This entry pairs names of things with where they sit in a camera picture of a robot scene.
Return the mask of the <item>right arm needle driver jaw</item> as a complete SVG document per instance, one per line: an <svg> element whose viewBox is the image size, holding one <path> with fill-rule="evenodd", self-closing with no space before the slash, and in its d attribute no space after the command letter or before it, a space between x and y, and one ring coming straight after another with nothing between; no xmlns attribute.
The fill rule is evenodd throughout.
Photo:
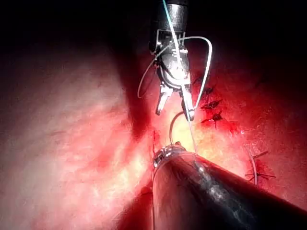
<svg viewBox="0 0 307 230"><path fill-rule="evenodd" d="M158 104L157 104L156 111L155 111L157 115L161 114L168 98L172 95L172 93L173 93L172 88L169 88L166 85L160 86L159 99L158 99Z"/></svg>
<svg viewBox="0 0 307 230"><path fill-rule="evenodd" d="M182 89L181 97L182 97L182 109L185 114L185 117L188 121L193 121L195 116L195 110L192 104L191 93L186 89Z"/></svg>

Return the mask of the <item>right arm needle driver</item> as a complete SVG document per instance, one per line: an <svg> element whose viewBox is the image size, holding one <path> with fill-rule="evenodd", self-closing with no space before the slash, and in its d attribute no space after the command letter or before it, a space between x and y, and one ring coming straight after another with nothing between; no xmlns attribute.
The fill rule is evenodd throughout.
<svg viewBox="0 0 307 230"><path fill-rule="evenodd" d="M150 35L149 50L155 56L160 81L167 87L179 91L181 86L190 89L188 49L184 45L185 32L175 32L179 52L170 31L157 29Z"/></svg>

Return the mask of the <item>left arm needle driver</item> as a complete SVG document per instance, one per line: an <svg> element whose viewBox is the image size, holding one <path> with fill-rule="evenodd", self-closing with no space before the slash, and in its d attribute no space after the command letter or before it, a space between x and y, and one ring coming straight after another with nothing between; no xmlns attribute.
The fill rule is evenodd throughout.
<svg viewBox="0 0 307 230"><path fill-rule="evenodd" d="M177 157L185 161L192 161L192 153L188 152L183 146L177 144L163 146L153 155L153 167L158 168L163 163Z"/></svg>

